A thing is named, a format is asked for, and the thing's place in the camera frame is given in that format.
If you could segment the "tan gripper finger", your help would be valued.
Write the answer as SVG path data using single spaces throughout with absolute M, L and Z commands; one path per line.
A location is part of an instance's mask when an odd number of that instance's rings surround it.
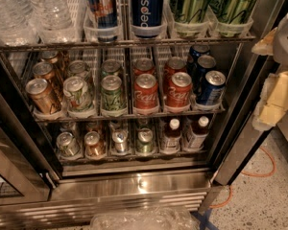
M 258 131 L 274 127 L 288 111 L 288 71 L 270 74 L 265 80 L 257 103 L 252 126 Z
M 276 28 L 273 28 L 252 47 L 252 52 L 261 56 L 272 56 L 275 34 Z

